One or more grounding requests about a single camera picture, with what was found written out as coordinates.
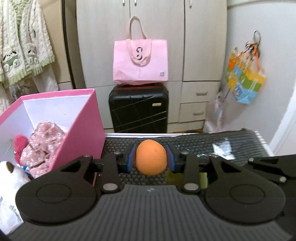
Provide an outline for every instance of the black mat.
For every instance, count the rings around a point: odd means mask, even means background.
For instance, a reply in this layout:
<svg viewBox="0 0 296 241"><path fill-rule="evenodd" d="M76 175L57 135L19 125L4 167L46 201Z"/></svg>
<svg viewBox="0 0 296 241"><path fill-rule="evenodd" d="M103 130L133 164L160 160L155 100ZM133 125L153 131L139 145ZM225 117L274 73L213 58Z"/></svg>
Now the black mat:
<svg viewBox="0 0 296 241"><path fill-rule="evenodd" d="M197 156L209 156L213 154L213 144L228 140L231 144L232 154L235 160L231 162L243 166L251 157L268 156L266 150L260 143L253 131L242 129L240 131L225 131L218 133L197 133L191 135L181 135L177 137L157 137L157 138L116 138L107 137L103 149L106 153L114 151L125 152L127 147L132 144L140 144L146 139L159 142L164 147L171 143L179 151L188 151ZM120 173L122 186L124 184L137 185L161 185L166 184L164 173L157 176L145 176L136 168L130 174Z"/></svg>

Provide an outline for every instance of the pink clothing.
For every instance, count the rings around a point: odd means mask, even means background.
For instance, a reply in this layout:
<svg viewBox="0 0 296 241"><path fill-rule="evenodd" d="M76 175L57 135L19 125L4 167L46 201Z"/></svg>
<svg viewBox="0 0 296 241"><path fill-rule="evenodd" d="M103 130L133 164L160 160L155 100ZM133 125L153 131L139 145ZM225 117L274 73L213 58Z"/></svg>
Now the pink clothing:
<svg viewBox="0 0 296 241"><path fill-rule="evenodd" d="M54 122L39 123L22 152L21 165L29 167L34 178L47 173L64 138L65 133Z"/></svg>

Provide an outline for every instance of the black suitcase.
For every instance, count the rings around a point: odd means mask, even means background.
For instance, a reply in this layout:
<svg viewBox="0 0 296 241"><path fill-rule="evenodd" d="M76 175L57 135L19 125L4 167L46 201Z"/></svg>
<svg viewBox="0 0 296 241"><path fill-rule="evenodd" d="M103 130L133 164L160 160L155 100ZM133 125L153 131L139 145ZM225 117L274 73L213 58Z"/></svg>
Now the black suitcase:
<svg viewBox="0 0 296 241"><path fill-rule="evenodd" d="M166 133L168 100L160 83L115 86L109 95L114 132Z"/></svg>

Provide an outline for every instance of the brown ear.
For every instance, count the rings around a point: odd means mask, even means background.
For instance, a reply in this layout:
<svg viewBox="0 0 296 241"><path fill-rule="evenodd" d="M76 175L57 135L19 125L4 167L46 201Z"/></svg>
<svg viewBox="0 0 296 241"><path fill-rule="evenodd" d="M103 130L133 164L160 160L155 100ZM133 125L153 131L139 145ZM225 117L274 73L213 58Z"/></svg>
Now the brown ear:
<svg viewBox="0 0 296 241"><path fill-rule="evenodd" d="M15 169L14 165L12 165L9 161L6 163L6 167L10 173L13 173L13 170Z"/></svg>

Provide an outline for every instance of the pink box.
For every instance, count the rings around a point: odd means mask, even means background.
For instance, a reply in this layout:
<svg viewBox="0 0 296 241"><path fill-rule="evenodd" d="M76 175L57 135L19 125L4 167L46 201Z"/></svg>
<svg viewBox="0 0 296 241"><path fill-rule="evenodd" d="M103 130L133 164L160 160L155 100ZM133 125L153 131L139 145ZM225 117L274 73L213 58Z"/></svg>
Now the pink box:
<svg viewBox="0 0 296 241"><path fill-rule="evenodd" d="M94 89L55 91L20 97L0 115L0 161L15 164L13 138L29 137L37 124L53 121L68 130L49 170L85 154L100 158L105 133Z"/></svg>

